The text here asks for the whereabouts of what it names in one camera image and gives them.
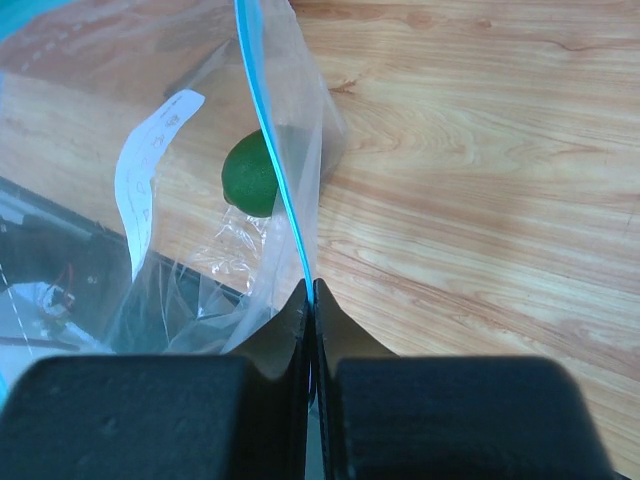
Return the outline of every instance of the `table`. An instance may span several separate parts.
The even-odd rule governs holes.
[[[293,5],[351,131],[319,214],[319,273],[343,307],[405,355],[557,359],[617,469],[637,476],[638,1]],[[71,38],[92,28],[63,20]],[[154,68],[186,70],[210,48],[183,40],[160,41]],[[0,175],[121,231],[113,159],[157,105],[162,75],[127,91],[127,75],[148,70],[116,65],[77,91],[58,81],[68,66],[49,53],[40,70],[22,72],[17,58],[5,75],[5,91],[18,93],[3,98],[11,155]],[[243,111],[205,87],[225,118]],[[216,232],[221,158],[239,123],[256,126],[208,112],[171,144],[156,185],[154,248],[178,260]]]

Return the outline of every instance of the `white sticker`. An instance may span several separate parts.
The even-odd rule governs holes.
[[[204,104],[193,90],[182,90],[138,125],[122,147],[114,179],[116,203],[124,225],[131,281],[135,281],[151,244],[153,192],[156,165],[180,128]]]

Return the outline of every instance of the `wood grain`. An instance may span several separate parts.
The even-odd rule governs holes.
[[[640,2],[293,2],[351,130],[319,269],[393,350],[536,354],[640,476]]]

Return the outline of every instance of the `plastic wrapper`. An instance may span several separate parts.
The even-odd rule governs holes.
[[[4,39],[0,75],[9,384],[47,355],[226,353],[312,278],[345,127],[286,0],[74,1]],[[259,128],[269,218],[220,180]]]

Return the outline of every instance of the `green lime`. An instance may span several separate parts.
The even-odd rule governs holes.
[[[244,137],[227,155],[222,166],[222,191],[230,205],[252,217],[269,217],[278,193],[262,130]]]

